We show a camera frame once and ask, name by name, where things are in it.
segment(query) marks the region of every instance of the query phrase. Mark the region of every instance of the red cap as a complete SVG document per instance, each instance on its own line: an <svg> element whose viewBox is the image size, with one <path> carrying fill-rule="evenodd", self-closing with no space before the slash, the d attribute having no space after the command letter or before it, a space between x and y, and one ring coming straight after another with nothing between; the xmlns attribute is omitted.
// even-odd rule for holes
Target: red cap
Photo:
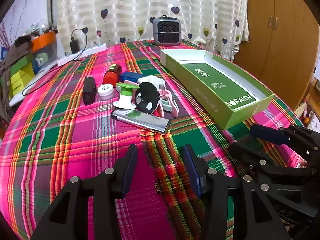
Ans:
<svg viewBox="0 0 320 240"><path fill-rule="evenodd" d="M102 84L105 85L105 84L111 84L113 85L113 88L116 87L116 84L118 83L119 81L119 77L116 73L114 72L107 72L105 73L104 75L104 78L103 78L103 81L102 81Z"/></svg>

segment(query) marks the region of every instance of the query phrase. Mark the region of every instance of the wardrobe door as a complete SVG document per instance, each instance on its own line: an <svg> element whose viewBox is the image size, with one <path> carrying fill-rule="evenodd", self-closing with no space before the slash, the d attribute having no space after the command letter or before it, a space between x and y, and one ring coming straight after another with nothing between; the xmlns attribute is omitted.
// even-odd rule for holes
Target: wardrobe door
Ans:
<svg viewBox="0 0 320 240"><path fill-rule="evenodd" d="M275 0L274 30L260 80L293 110L313 74L318 37L319 25L303 0Z"/></svg>
<svg viewBox="0 0 320 240"><path fill-rule="evenodd" d="M234 63L260 79L269 52L274 0L248 0L249 42L241 42Z"/></svg>

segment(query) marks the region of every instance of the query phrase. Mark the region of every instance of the plaid tablecloth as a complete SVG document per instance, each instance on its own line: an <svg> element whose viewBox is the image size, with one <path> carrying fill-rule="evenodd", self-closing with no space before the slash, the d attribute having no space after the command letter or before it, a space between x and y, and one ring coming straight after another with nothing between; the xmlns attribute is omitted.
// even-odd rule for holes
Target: plaid tablecloth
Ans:
<svg viewBox="0 0 320 240"><path fill-rule="evenodd" d="M183 49L199 49L182 43ZM160 49L149 41L123 43L82 62L58 68L47 85L27 96L12 119L0 149L0 211L22 238L30 238L42 215L72 176L98 175L124 156L129 144L139 149L130 192L116 200L123 239L197 239L204 221L204 205L192 192L182 147L189 143L210 167L227 176L243 172L228 156L228 144L238 141L267 153L279 165L295 167L300 157L286 146L276 147L251 138L253 123L269 127L300 124L290 109L275 97L268 109L226 131L159 62ZM111 119L111 101L85 106L82 88L86 75L97 85L109 65L156 75L166 81L180 113L166 136ZM227 238L233 233L229 200ZM89 201L89 238L93 239L93 200Z"/></svg>

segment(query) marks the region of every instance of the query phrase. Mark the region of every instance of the orange ball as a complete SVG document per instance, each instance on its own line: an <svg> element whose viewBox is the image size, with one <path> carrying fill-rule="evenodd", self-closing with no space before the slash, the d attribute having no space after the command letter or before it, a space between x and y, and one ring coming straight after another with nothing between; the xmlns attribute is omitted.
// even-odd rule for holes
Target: orange ball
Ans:
<svg viewBox="0 0 320 240"><path fill-rule="evenodd" d="M308 123L310 122L310 118L309 117L306 117L303 121L303 124L304 125L307 125Z"/></svg>

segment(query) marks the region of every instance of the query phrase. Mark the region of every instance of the gray heater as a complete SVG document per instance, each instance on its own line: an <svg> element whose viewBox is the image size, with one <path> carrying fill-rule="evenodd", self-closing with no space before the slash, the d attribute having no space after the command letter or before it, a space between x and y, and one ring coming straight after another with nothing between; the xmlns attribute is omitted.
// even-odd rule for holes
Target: gray heater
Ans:
<svg viewBox="0 0 320 240"><path fill-rule="evenodd" d="M177 46L181 39L181 24L177 18L162 15L153 20L153 39L157 46Z"/></svg>

